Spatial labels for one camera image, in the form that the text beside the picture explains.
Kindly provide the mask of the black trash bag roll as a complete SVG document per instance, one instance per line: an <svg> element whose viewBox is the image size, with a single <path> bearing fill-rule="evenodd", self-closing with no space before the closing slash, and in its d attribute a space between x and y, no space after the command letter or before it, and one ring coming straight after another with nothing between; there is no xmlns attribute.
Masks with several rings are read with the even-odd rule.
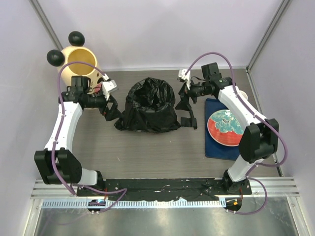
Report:
<svg viewBox="0 0 315 236"><path fill-rule="evenodd" d="M192 109L189 109L189 118L181 117L181 127L192 127L194 130L197 129L197 120L194 117Z"/></svg>

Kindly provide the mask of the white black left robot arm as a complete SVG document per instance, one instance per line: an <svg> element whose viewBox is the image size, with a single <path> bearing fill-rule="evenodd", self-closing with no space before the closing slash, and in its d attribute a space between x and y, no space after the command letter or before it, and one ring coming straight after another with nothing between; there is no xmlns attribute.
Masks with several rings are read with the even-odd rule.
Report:
<svg viewBox="0 0 315 236"><path fill-rule="evenodd" d="M84 169L72 151L79 118L85 109L98 109L107 121L119 118L118 103L112 96L117 90L114 80L103 76L98 91L90 93L91 80L73 76L71 85L61 93L58 117L44 150L35 152L34 161L45 184L77 184L88 186L94 196L100 196L105 183L99 171Z"/></svg>

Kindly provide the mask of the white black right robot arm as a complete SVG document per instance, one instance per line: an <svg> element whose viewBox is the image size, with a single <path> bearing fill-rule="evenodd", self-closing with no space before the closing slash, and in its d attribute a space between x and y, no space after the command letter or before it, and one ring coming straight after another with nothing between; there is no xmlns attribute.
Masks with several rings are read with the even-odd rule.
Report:
<svg viewBox="0 0 315 236"><path fill-rule="evenodd" d="M260 114L248 101L241 97L237 86L230 77L222 77L217 63L201 67L204 81L195 84L188 69L181 69L178 79L183 83L179 91L180 102L177 110L188 111L189 118L181 118L181 126L197 128L197 121L193 115L189 101L197 102L197 98L206 95L214 96L224 104L239 121L244 134L239 144L239 157L227 169L222 177L222 188L227 194L239 191L247 176L255 165L274 154L278 149L278 122L267 119Z"/></svg>

